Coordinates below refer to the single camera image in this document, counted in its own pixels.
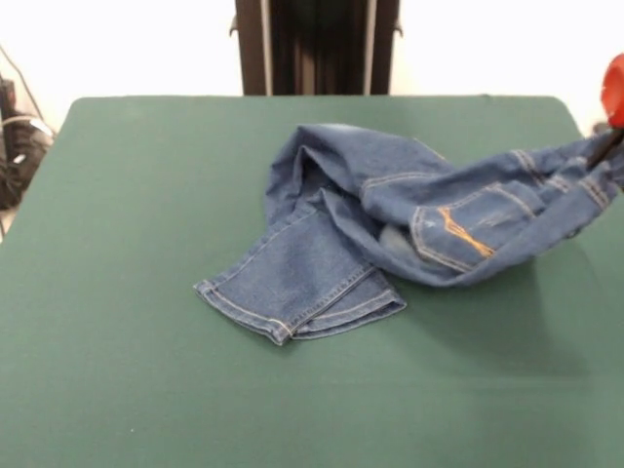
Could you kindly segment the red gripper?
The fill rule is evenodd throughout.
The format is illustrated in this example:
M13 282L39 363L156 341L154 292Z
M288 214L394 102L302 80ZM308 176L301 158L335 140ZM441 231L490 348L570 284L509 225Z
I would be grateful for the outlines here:
M608 65L601 90L601 104L611 128L594 153L587 160L587 168L594 169L622 145L624 124L624 55L617 55Z

